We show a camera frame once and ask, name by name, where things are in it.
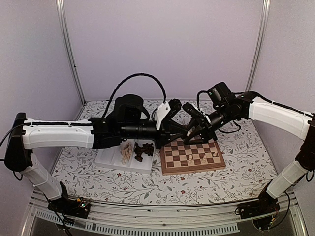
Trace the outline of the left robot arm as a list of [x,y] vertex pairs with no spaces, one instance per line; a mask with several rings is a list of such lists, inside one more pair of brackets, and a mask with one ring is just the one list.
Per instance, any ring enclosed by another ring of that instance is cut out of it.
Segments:
[[39,163],[33,150],[44,147],[106,149],[127,139],[152,140],[160,149],[186,136],[186,128],[172,119],[182,107],[178,99],[162,102],[154,118],[150,118],[143,103],[140,96],[127,94],[115,100],[114,110],[109,115],[78,121],[36,121],[27,119],[25,113],[18,113],[13,127],[5,135],[8,142],[4,164],[25,176],[62,213],[70,213],[73,202],[68,199],[66,187]]

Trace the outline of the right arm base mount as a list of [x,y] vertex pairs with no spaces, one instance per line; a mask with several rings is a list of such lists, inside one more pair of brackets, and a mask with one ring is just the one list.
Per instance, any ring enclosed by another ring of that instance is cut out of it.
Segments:
[[268,194],[260,194],[255,201],[238,204],[235,214],[239,215],[241,219],[259,217],[253,221],[253,224],[258,230],[266,231],[274,225],[279,210],[278,199],[274,199]]

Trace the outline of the white plastic compartment tray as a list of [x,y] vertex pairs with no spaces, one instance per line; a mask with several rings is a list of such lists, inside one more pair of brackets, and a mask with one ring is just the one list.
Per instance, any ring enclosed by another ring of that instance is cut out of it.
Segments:
[[[149,147],[150,151],[137,155],[135,152],[137,147]],[[99,167],[112,170],[149,174],[152,168],[154,152],[155,145],[152,140],[128,139],[118,146],[100,149],[94,163]]]

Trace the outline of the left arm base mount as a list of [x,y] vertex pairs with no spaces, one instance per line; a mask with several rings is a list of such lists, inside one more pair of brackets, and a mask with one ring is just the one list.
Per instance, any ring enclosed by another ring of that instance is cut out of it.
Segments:
[[75,200],[68,197],[66,186],[60,181],[61,196],[56,200],[50,200],[48,209],[63,215],[87,219],[90,212],[90,200],[77,197]]

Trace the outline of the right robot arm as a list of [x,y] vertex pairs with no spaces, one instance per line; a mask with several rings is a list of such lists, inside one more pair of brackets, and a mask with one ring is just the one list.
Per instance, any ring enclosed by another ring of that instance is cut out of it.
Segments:
[[258,92],[234,93],[220,82],[205,91],[212,101],[214,112],[207,114],[199,105],[185,103],[183,110],[191,116],[185,144],[200,136],[198,143],[215,140],[215,131],[229,122],[242,119],[259,121],[286,131],[303,141],[295,159],[278,174],[259,195],[254,204],[258,214],[265,214],[279,197],[308,172],[315,169],[315,115],[271,101]]

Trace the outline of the wooden chess board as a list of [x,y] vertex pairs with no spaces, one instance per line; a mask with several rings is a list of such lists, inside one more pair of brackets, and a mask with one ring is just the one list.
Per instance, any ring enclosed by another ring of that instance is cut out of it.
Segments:
[[226,167],[216,141],[185,145],[182,139],[172,141],[160,150],[162,175],[182,175],[222,170]]

